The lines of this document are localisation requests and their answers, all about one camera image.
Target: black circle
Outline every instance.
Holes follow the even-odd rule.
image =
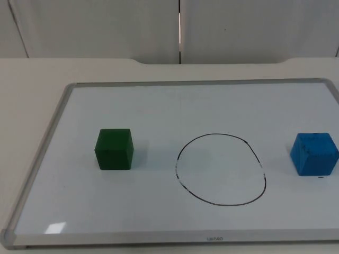
[[[178,165],[178,162],[179,162],[179,159],[180,159],[180,156],[182,154],[182,152],[185,150],[186,147],[189,146],[189,144],[191,144],[193,141],[199,139],[199,138],[202,138],[202,137],[206,137],[206,136],[210,136],[210,135],[223,135],[223,136],[229,136],[229,137],[233,137],[233,138],[236,138],[236,139],[239,139],[241,141],[243,141],[251,150],[251,152],[254,154],[256,160],[258,161],[260,167],[262,168],[262,165],[259,161],[259,158],[258,156],[255,154],[255,152],[253,151],[252,147],[248,144],[248,142],[240,137],[237,137],[237,136],[234,136],[234,135],[231,135],[231,134],[225,134],[225,133],[208,133],[208,134],[205,134],[205,135],[202,135],[202,136],[199,136],[195,139],[192,139],[190,142],[188,142],[182,149],[181,151],[179,152],[179,155],[176,159],[176,163],[175,163],[175,174],[176,174],[176,178],[177,180],[179,181],[179,183],[181,184],[182,187],[184,187],[184,189],[186,191],[188,191],[192,196],[196,197],[197,199],[201,200],[201,201],[204,201],[208,204],[211,204],[211,205],[216,205],[216,206],[241,206],[241,205],[247,205],[247,204],[250,204],[250,203],[253,203],[254,201],[257,201],[259,198],[262,197],[262,195],[264,195],[265,191],[266,191],[266,186],[267,186],[267,183],[266,183],[266,175],[265,173],[263,173],[263,177],[264,177],[264,188],[263,188],[263,191],[259,194],[258,197],[256,197],[255,199],[253,200],[250,200],[248,202],[245,202],[245,203],[240,203],[240,204],[218,204],[218,203],[214,203],[214,202],[211,202],[211,201],[208,201],[202,197],[199,197],[198,195],[196,195],[195,193],[193,193],[192,191],[190,191],[180,180],[180,177],[179,177],[179,174],[178,174],[178,169],[177,169],[177,165]]]

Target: white wall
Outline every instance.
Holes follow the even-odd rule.
[[[179,63],[178,0],[10,0],[29,57]]]
[[[7,0],[0,0],[0,57],[26,57]]]
[[[334,57],[338,0],[181,0],[181,63]]]

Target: table surface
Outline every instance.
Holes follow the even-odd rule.
[[[339,88],[339,59],[295,58],[262,65],[143,65],[128,59],[0,59],[0,227],[65,86],[72,82],[328,78]],[[111,247],[97,253],[338,253],[339,244]],[[23,250],[92,253],[94,249]],[[0,253],[8,253],[0,247]]]

